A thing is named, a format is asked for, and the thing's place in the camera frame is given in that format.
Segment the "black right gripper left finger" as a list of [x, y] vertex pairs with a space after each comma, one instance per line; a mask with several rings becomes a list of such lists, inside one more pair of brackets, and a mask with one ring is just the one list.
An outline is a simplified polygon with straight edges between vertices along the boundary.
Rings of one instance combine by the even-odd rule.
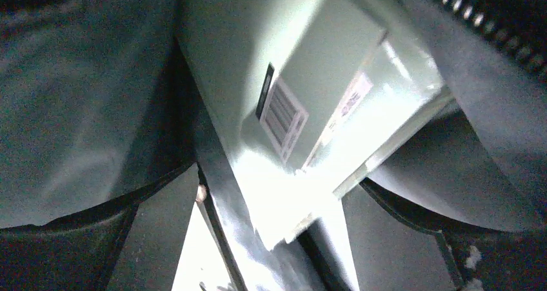
[[2, 290], [171, 290], [198, 166], [43, 226], [1, 230]]

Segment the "dark red book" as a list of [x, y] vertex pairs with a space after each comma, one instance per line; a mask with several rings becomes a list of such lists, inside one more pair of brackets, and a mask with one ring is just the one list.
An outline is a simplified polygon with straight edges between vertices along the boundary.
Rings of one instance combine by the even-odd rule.
[[189, 100], [195, 118], [194, 150], [208, 195], [202, 212], [209, 221], [234, 290], [349, 290], [327, 263], [312, 236], [268, 250], [254, 230], [247, 205], [195, 83]]

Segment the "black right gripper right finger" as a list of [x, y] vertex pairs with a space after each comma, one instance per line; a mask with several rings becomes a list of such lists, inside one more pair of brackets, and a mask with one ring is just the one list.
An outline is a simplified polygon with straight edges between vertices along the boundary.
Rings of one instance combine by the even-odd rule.
[[365, 179], [342, 200], [361, 290], [545, 290], [546, 231], [463, 223]]

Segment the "black student backpack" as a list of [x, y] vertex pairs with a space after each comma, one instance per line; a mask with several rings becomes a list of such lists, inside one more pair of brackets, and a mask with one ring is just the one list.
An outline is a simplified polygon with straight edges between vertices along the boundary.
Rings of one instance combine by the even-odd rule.
[[[471, 225], [544, 228], [546, 0], [400, 2], [452, 98], [366, 177]], [[196, 162], [181, 7], [1, 0], [2, 226], [43, 225]]]

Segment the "grey notebook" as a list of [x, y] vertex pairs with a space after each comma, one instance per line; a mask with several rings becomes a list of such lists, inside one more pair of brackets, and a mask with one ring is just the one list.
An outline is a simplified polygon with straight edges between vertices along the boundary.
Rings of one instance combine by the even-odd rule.
[[182, 0], [178, 38], [267, 249], [452, 98], [400, 0]]

